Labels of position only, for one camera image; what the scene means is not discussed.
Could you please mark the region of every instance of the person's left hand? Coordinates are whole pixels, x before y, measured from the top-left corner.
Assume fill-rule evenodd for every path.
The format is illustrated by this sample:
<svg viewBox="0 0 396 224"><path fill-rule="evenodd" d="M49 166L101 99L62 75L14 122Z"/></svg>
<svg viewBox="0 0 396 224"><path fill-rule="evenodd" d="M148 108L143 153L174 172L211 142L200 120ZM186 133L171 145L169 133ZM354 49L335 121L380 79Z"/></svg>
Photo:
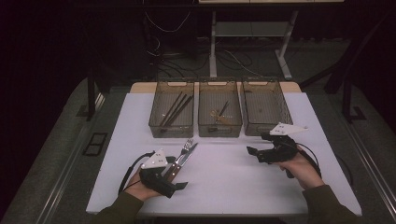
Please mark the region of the person's left hand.
<svg viewBox="0 0 396 224"><path fill-rule="evenodd" d="M129 193L133 196L135 196L137 199L141 200L144 202L145 200L156 197L156 196L161 196L161 194L153 189L147 188L141 181L140 181L140 167L137 169L136 173L131 177L131 179L128 182L127 187L124 191L126 193Z"/></svg>

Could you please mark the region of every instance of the knife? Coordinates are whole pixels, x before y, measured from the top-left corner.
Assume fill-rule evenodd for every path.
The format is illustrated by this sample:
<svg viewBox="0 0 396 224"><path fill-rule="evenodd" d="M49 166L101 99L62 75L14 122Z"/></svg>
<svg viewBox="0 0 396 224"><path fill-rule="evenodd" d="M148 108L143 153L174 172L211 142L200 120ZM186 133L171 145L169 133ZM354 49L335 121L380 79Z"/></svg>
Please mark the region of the knife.
<svg viewBox="0 0 396 224"><path fill-rule="evenodd" d="M194 145L192 145L192 147L189 149L189 152L187 152L178 163L175 163L175 162L172 163L171 167L169 167L168 171L166 171L166 173L163 177L165 179L167 179L169 182L172 182L172 180L175 179L178 172L181 170L181 167L183 167L183 165L189 159L189 157L191 156L192 152L195 150L197 145L198 145L198 143L195 143Z"/></svg>

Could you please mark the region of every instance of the olive green sleeve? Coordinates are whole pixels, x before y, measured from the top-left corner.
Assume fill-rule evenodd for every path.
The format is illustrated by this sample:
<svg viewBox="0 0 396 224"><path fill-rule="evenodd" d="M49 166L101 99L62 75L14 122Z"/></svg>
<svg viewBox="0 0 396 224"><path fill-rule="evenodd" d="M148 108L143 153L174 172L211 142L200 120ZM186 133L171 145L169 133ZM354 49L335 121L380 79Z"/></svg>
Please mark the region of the olive green sleeve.
<svg viewBox="0 0 396 224"><path fill-rule="evenodd" d="M92 219L91 224L134 223L136 214L142 206L142 201L128 193L122 192L111 206L100 211Z"/></svg>
<svg viewBox="0 0 396 224"><path fill-rule="evenodd" d="M303 191L308 205L308 224L354 224L358 217L341 205L328 185Z"/></svg>

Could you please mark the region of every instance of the hand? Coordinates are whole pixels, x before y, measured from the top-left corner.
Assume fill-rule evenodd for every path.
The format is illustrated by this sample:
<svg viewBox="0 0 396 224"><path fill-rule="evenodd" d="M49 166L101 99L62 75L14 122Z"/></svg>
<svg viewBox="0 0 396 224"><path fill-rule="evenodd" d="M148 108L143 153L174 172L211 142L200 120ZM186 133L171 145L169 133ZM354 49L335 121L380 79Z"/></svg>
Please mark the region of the hand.
<svg viewBox="0 0 396 224"><path fill-rule="evenodd" d="M156 197L156 196L161 196L161 194L153 189L147 188L142 182L140 181L140 167L137 169L136 173L131 177L131 179L128 182L127 187L124 191L126 193L129 193L133 196L135 196L137 199L141 200L144 202L145 200Z"/></svg>
<svg viewBox="0 0 396 224"><path fill-rule="evenodd" d="M303 189L312 189L325 184L315 168L300 153L290 161L274 162L274 164L279 165L281 170L288 169Z"/></svg>

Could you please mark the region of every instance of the floor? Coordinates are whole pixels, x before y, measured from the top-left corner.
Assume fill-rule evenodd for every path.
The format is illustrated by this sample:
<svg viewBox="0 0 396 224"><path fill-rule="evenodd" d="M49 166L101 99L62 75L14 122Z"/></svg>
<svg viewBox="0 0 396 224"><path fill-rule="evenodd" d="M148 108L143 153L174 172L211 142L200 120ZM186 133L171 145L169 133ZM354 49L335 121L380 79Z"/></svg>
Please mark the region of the floor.
<svg viewBox="0 0 396 224"><path fill-rule="evenodd" d="M285 55L292 81L301 83L335 63L345 52L347 40L291 41ZM196 57L183 52L164 49L159 60L158 77L207 77L208 40L198 39ZM244 74L279 77L281 70L274 50L278 39L222 38L217 43L218 76L240 77ZM353 89L352 105L358 106L366 120L349 124L340 113L341 91L328 95L323 78L304 88L318 119L332 146L334 154L345 171L361 204L361 223L395 223L396 216L389 210L393 199L387 200L384 188L396 189L396 136L388 125ZM97 112L87 121L86 80L71 94L47 142L43 146L29 175L9 207L2 224L8 223L88 223L92 218L85 212L97 172L106 153L125 94L130 87L113 87L109 93L99 94ZM93 133L107 133L102 153L97 157L81 155ZM361 158L367 153L379 172ZM286 223L306 223L306 217L282 217ZM265 223L263 219L166 219L141 220L142 223Z"/></svg>

